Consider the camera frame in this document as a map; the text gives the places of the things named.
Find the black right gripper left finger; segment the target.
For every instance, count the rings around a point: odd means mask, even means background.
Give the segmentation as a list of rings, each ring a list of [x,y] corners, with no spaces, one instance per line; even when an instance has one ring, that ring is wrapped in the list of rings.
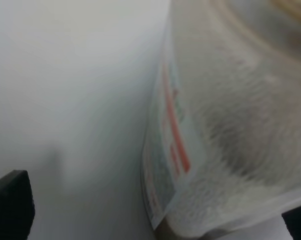
[[[0,240],[26,240],[35,213],[28,172],[13,170],[0,178]]]

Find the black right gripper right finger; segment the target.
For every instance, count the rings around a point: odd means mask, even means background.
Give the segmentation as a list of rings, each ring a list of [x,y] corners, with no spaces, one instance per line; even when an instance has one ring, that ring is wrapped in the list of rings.
[[[301,206],[282,214],[287,229],[294,240],[301,240]]]

